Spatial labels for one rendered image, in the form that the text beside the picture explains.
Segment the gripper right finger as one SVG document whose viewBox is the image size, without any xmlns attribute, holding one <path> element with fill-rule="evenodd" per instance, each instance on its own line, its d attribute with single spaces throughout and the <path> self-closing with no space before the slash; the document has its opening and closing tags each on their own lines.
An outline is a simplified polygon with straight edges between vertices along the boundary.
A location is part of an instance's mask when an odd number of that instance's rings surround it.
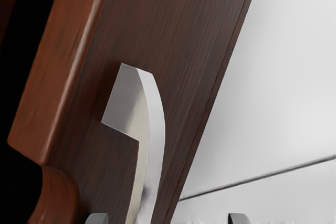
<svg viewBox="0 0 336 224">
<path fill-rule="evenodd" d="M 227 224 L 251 224 L 249 218 L 242 213 L 229 213 Z"/>
</svg>

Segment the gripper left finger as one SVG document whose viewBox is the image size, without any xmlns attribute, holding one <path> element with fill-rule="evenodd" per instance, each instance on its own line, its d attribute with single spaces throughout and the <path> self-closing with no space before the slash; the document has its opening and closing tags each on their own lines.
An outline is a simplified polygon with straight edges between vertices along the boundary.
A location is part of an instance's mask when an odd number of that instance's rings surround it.
<svg viewBox="0 0 336 224">
<path fill-rule="evenodd" d="M 107 213 L 92 213 L 86 219 L 86 224 L 109 224 Z"/>
</svg>

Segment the dark brown wooden cabinet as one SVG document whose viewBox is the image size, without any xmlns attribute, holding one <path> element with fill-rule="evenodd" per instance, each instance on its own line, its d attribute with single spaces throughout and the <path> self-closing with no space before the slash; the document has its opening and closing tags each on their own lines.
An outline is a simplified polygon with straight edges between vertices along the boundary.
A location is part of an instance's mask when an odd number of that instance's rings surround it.
<svg viewBox="0 0 336 224">
<path fill-rule="evenodd" d="M 144 224 L 170 224 L 251 0 L 0 0 L 0 224 L 124 224 L 140 142 L 101 120 L 124 65 L 160 93 Z"/>
</svg>

